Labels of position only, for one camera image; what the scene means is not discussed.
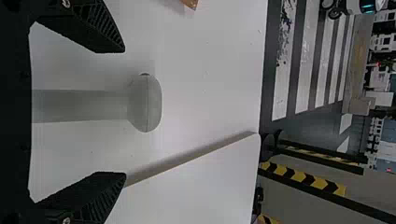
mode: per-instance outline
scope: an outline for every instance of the white robot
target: white robot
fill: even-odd
[[[330,10],[329,18],[337,20],[346,15],[374,14],[382,9],[386,0],[320,0],[320,8]]]

